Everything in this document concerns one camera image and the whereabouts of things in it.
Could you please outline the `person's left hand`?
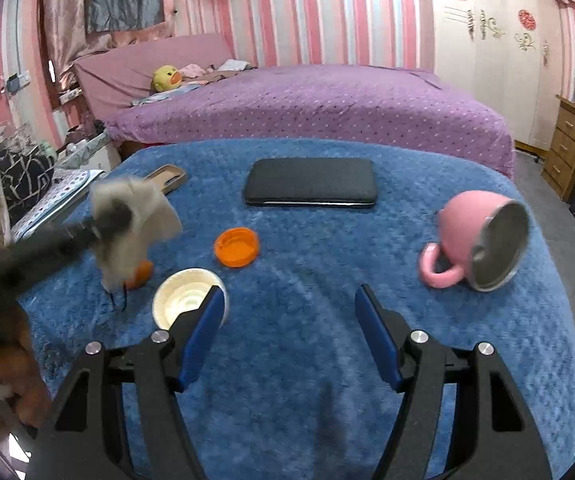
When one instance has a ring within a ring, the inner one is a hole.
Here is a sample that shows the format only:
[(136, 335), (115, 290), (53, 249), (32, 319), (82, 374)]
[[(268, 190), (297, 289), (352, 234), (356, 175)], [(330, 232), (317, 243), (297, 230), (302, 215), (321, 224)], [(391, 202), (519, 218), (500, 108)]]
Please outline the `person's left hand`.
[[(0, 346), (0, 385), (9, 385), (18, 395), (13, 408), (16, 419), (39, 428), (50, 410), (51, 398), (34, 356), (27, 314), (16, 304), (3, 323), (12, 330), (12, 339), (10, 344)], [(10, 426), (0, 416), (0, 442), (8, 434)]]

